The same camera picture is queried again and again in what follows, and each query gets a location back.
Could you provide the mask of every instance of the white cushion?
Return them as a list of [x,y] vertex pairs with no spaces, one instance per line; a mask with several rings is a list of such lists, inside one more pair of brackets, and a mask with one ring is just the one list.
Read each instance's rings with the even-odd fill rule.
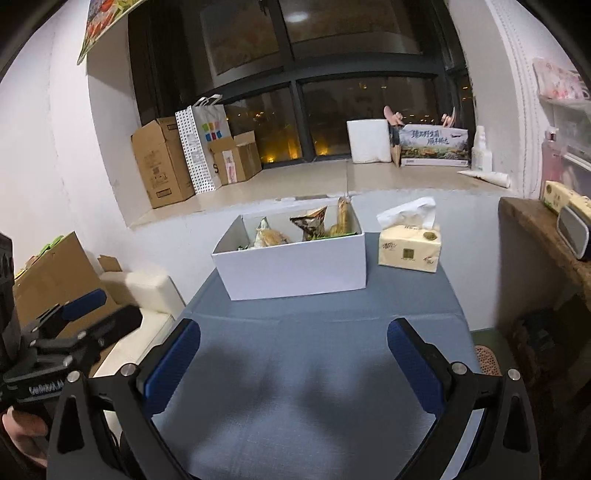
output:
[[178,318],[185,304],[170,277],[135,272],[105,272],[105,288],[119,305],[136,305]]
[[[174,325],[174,318],[167,313],[140,309],[143,315],[142,325],[137,330],[123,337],[113,347],[105,361],[95,373],[95,377],[113,375],[123,365],[138,364],[155,345],[163,343]],[[111,431],[117,438],[121,436],[121,425],[115,412],[106,411],[105,417]]]

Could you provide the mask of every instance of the screw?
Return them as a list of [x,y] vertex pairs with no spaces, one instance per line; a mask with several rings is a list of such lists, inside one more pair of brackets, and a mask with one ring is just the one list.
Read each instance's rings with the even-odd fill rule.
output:
[[509,376],[510,379],[512,380],[519,380],[521,378],[521,374],[515,370],[515,368],[510,368],[509,371],[507,372],[507,375]]
[[78,370],[74,370],[73,372],[68,373],[67,379],[70,383],[75,383],[80,378],[80,372]]
[[468,367],[461,362],[456,362],[452,364],[452,370],[457,375],[466,375]]
[[124,377],[128,377],[130,375],[133,375],[136,369],[136,365],[135,364],[125,364],[124,366],[121,367],[121,375],[123,375]]

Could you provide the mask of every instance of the tissue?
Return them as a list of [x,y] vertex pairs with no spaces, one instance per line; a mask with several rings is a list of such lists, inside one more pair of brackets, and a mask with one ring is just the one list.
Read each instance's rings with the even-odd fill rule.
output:
[[394,225],[418,226],[426,230],[435,224],[435,199],[423,197],[378,214],[382,230]]
[[441,233],[435,225],[435,200],[424,197],[386,210],[378,216],[382,227],[378,264],[434,273],[441,253]]

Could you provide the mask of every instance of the label sticker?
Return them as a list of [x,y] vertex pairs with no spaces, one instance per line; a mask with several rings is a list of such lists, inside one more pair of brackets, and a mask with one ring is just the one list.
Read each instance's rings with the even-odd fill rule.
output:
[[232,150],[224,150],[222,155],[223,162],[226,164],[228,183],[238,183],[238,178],[236,177],[236,164],[234,163],[234,155],[232,155]]
[[201,165],[203,162],[201,155],[196,151],[191,152],[191,160],[193,160],[194,165]]
[[171,195],[172,191],[170,189],[166,189],[166,190],[160,190],[159,192],[156,192],[156,196],[161,199],[162,197],[167,197],[168,195]]
[[199,146],[199,140],[195,134],[187,134],[187,143],[189,148],[197,148]]

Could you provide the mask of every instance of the wooden shelf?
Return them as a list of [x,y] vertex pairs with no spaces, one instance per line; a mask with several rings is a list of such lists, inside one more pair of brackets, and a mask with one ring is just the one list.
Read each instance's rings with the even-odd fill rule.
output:
[[557,216],[539,200],[503,197],[499,213],[514,218],[548,252],[568,278],[581,287],[587,308],[591,310],[591,262],[577,260],[556,230]]

